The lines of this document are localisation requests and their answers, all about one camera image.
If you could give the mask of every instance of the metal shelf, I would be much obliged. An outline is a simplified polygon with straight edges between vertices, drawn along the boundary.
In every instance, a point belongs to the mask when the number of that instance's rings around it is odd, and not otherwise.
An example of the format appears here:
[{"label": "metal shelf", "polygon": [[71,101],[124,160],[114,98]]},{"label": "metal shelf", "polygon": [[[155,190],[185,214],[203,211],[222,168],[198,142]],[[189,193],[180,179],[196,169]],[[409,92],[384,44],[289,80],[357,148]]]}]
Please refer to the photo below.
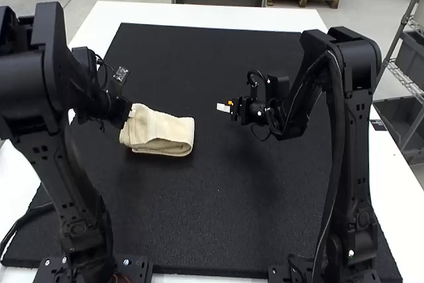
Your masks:
[{"label": "metal shelf", "polygon": [[422,27],[417,21],[413,20],[413,16],[409,17],[408,26],[424,38],[424,27]]},{"label": "metal shelf", "polygon": [[407,75],[405,75],[395,63],[396,59],[390,59],[387,69],[397,80],[422,104],[424,105],[424,91],[419,88]]}]

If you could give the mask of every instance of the folded towel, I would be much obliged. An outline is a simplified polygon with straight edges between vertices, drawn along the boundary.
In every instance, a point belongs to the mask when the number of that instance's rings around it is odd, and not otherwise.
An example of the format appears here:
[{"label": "folded towel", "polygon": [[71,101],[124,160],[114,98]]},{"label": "folded towel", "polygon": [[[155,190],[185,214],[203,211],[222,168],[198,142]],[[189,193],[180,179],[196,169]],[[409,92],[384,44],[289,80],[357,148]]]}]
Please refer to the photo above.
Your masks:
[{"label": "folded towel", "polygon": [[133,152],[168,156],[186,156],[194,142],[194,119],[175,117],[133,104],[119,142]]}]

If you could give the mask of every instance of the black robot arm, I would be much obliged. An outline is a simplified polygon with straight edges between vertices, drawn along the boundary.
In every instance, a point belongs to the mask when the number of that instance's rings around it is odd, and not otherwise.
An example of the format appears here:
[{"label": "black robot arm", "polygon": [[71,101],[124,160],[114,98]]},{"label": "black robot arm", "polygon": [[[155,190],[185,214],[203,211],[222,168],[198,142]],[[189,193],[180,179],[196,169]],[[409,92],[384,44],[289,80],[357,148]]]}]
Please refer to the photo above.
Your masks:
[{"label": "black robot arm", "polygon": [[111,222],[78,158],[68,110],[80,123],[121,128],[131,102],[120,93],[127,73],[101,87],[96,65],[93,51],[68,49],[59,3],[38,4],[35,16],[19,19],[0,7],[0,137],[25,155],[52,199],[67,266],[87,283],[106,283],[115,271]]},{"label": "black robot arm", "polygon": [[[333,148],[329,189],[315,257],[303,266],[289,260],[291,269],[298,269],[291,274],[314,283],[353,278],[377,282],[378,229],[370,198],[368,126],[380,50],[371,40],[343,27],[331,28],[328,34],[305,31],[300,42],[304,57],[291,89],[287,77],[265,78],[258,70],[250,71],[250,95],[230,102],[231,119],[240,117],[242,125],[268,125],[270,135],[279,141],[300,137],[321,92],[326,93]],[[263,100],[258,99],[256,79],[264,84]]]}]

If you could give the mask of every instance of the storage bin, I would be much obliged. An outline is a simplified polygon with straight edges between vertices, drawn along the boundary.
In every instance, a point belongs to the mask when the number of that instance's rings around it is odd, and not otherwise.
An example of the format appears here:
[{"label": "storage bin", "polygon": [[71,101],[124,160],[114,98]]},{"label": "storage bin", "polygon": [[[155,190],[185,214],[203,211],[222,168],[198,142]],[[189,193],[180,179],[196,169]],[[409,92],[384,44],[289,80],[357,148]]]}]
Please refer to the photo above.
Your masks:
[{"label": "storage bin", "polygon": [[[414,97],[385,99],[374,103],[388,131],[399,146],[411,128],[422,104]],[[424,123],[421,122],[402,151],[409,165],[424,163]]]},{"label": "storage bin", "polygon": [[401,35],[402,45],[396,65],[421,89],[424,88],[424,38],[415,31]]}]

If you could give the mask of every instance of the towel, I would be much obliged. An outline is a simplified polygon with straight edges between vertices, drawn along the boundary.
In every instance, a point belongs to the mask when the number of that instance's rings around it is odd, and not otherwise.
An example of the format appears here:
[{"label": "towel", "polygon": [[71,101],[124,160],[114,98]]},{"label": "towel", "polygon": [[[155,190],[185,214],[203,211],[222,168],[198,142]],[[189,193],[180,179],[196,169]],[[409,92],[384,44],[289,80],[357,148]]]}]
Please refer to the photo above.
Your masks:
[{"label": "towel", "polygon": [[119,142],[133,152],[168,156],[187,156],[194,142],[194,119],[154,111],[144,104],[133,104]]}]

